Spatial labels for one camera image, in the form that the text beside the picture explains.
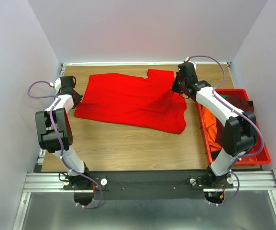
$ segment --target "red basket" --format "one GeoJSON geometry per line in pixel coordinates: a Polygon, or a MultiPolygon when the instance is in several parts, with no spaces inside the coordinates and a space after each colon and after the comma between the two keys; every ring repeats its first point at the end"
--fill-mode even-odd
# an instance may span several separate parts
{"type": "MultiPolygon", "coordinates": [[[[224,95],[228,95],[228,96],[237,94],[237,95],[239,95],[240,98],[245,98],[247,101],[249,100],[248,96],[246,94],[246,91],[244,89],[222,89],[222,90],[216,90],[216,92],[218,94],[224,94],[224,95]]],[[[201,132],[204,137],[204,144],[205,144],[206,154],[207,154],[207,158],[208,158],[208,163],[211,164],[212,162],[214,162],[215,159],[212,158],[210,147],[209,147],[209,142],[208,142],[207,135],[206,135],[207,131],[206,131],[206,127],[205,127],[205,123],[204,123],[204,119],[203,119],[203,115],[202,115],[202,110],[201,110],[202,105],[200,105],[199,103],[196,103],[196,106],[197,106],[197,110],[199,113],[199,121],[200,121],[200,125],[201,125],[200,128],[201,128],[201,132]]],[[[257,143],[257,145],[255,145],[252,148],[252,150],[249,153],[254,153],[254,152],[258,151],[258,149],[260,148],[260,145],[261,145],[261,140],[258,135],[258,143],[257,143]]],[[[271,162],[270,155],[268,154],[267,148],[264,145],[264,149],[257,156],[242,157],[242,160],[236,162],[236,165],[269,164],[270,162],[271,162]]]]}

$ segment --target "maroon garment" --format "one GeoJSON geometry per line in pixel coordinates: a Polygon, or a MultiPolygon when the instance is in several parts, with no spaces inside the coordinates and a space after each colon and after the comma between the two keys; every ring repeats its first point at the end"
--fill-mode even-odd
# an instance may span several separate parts
{"type": "MultiPolygon", "coordinates": [[[[242,109],[244,112],[254,112],[254,108],[250,106],[245,98],[239,98],[239,95],[231,95],[225,98],[226,101],[228,101],[233,106],[242,109]]],[[[221,144],[222,142],[222,135],[224,132],[224,126],[222,123],[216,119],[216,128],[217,128],[217,135],[215,138],[215,142],[221,144]]]]}
{"type": "Polygon", "coordinates": [[[74,116],[182,133],[187,103],[171,91],[173,71],[149,69],[147,76],[91,75],[74,116]]]}

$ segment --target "wooden table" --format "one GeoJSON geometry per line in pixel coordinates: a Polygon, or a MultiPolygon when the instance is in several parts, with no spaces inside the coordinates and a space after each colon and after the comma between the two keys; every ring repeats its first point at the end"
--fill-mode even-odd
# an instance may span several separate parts
{"type": "MultiPolygon", "coordinates": [[[[224,68],[227,78],[221,88],[233,88],[227,66],[224,68]]],[[[76,77],[75,90],[83,95],[91,74],[117,72],[146,78],[148,69],[177,71],[177,66],[66,67],[65,76],[76,77]]],[[[217,65],[198,65],[197,75],[199,80],[206,80],[212,86],[222,81],[222,71],[217,65]]],[[[187,105],[187,126],[182,134],[80,119],[74,117],[74,110],[70,110],[68,118],[73,147],[92,171],[205,169],[208,162],[195,102],[187,99],[187,105]]],[[[42,171],[65,171],[65,167],[56,156],[47,152],[42,171]]]]}

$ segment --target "red cloth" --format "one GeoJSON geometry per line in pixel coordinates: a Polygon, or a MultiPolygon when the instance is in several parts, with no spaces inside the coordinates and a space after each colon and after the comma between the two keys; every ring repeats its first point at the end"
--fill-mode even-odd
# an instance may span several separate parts
{"type": "Polygon", "coordinates": [[[147,76],[91,75],[74,116],[182,133],[187,103],[171,91],[173,71],[149,69],[147,76]]]}

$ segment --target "gray floor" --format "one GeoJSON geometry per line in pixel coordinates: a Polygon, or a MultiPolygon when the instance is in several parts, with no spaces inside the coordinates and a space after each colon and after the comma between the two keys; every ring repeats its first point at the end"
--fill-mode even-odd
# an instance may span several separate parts
{"type": "MultiPolygon", "coordinates": [[[[227,198],[233,192],[227,192],[227,198]]],[[[230,204],[204,200],[105,201],[75,207],[69,193],[32,194],[24,230],[276,230],[267,191],[241,191],[230,204]]]]}

